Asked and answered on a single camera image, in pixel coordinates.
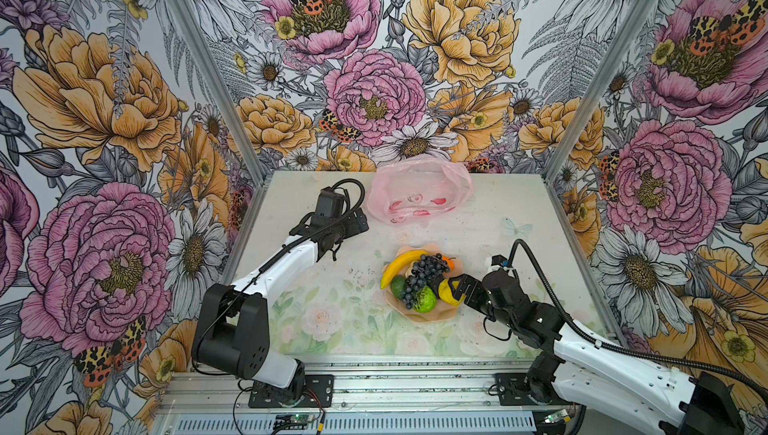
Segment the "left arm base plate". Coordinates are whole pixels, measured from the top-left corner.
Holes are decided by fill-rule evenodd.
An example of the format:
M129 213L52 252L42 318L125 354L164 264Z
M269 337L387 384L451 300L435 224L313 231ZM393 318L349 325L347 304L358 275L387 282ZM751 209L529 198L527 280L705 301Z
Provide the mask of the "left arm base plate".
M257 382L252 388L248 407L252 409L330 408L334 394L333 375L300 376L287 388Z

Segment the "yellow banana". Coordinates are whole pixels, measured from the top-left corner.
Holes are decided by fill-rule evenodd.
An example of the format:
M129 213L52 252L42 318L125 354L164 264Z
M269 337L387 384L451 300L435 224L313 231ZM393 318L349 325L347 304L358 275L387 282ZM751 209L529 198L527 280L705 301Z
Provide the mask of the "yellow banana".
M410 264L417 262L426 257L428 252L425 250L410 250L398 255L383 271L380 280L380 288L387 288L393 278L399 274L401 270L407 268Z

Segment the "bright green bumpy fruit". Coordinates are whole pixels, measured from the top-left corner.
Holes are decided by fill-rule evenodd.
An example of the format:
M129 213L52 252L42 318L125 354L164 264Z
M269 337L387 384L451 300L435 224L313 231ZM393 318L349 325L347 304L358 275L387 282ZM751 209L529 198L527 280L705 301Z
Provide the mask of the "bright green bumpy fruit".
M438 298L434 291L428 287L421 287L413 296L412 309L418 313L429 313L435 309Z

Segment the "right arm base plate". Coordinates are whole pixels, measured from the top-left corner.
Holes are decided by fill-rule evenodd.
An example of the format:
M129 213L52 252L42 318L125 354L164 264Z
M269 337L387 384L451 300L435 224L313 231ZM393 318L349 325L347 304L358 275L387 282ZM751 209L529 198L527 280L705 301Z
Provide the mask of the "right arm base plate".
M569 405L556 394L551 383L521 372L496 373L490 392L497 396L501 406Z

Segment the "pink scalloped bowl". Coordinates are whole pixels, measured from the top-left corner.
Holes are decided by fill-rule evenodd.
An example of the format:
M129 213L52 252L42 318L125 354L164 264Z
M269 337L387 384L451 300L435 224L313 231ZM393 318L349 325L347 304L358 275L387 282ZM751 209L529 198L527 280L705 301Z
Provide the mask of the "pink scalloped bowl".
M380 289L387 302L414 323L452 319L463 298L454 298L448 279L463 273L457 255L443 252L434 243L422 247L401 246L396 257L384 266Z

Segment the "dark grape bunch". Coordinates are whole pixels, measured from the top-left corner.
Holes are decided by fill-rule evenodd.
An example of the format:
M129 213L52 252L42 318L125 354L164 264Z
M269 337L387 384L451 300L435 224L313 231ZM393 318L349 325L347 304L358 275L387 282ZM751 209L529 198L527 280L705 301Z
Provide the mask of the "dark grape bunch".
M449 272L442 258L441 254L427 255L413 264L406 276L407 293L401 300L408 310L413 310L413 296L421 287L430 287L438 298L438 286L444 280L444 275Z

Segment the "yellow lemon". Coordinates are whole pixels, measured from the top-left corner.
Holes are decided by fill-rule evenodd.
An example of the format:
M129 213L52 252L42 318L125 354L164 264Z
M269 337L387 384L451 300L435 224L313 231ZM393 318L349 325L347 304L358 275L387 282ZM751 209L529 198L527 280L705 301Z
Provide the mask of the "yellow lemon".
M458 285L458 280L444 279L438 286L439 298L451 306L461 305L465 296L459 293Z

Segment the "smooth green lime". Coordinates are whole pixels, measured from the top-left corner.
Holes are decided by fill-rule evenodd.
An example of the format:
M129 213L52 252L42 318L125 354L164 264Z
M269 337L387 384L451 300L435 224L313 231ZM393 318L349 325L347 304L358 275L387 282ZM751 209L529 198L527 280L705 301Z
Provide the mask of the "smooth green lime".
M407 293L408 282L403 275L396 275L390 282L390 291L397 300L403 300Z

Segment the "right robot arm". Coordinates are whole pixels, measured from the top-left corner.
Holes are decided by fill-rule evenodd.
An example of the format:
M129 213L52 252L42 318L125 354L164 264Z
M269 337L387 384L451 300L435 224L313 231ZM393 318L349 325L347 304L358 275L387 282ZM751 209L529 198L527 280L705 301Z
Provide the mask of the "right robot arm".
M499 267L483 279L464 274L448 282L452 295L538 350L523 375L499 375L501 402L578 404L645 434L742 434L745 424L719 378L690 376L647 354L620 346L567 318L554 305L531 300L515 270Z

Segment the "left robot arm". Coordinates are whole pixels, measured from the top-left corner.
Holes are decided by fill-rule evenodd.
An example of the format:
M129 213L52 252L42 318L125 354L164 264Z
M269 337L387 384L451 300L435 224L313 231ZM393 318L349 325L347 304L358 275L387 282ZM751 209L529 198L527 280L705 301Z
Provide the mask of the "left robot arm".
M198 315L193 366L211 367L211 376L252 380L279 403L309 397L304 363L270 347L269 306L326 253L335 255L346 239L368 230L364 198L363 184L352 178L323 188L315 209L267 261L243 281L209 287Z

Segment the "pink plastic bag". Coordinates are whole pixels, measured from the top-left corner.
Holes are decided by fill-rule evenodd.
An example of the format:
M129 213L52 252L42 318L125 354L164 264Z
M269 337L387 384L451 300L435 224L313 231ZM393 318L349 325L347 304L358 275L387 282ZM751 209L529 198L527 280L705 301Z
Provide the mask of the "pink plastic bag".
M473 195L461 163L418 155L379 168L366 195L366 212L392 226L418 223L452 212Z

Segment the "small orange fruit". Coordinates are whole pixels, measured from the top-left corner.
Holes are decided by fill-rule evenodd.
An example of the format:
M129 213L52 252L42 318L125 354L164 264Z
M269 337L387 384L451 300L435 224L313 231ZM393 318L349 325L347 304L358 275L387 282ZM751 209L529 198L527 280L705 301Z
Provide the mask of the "small orange fruit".
M450 257L443 257L442 261L444 264L448 267L449 271L453 271L455 269L455 261L453 258Z

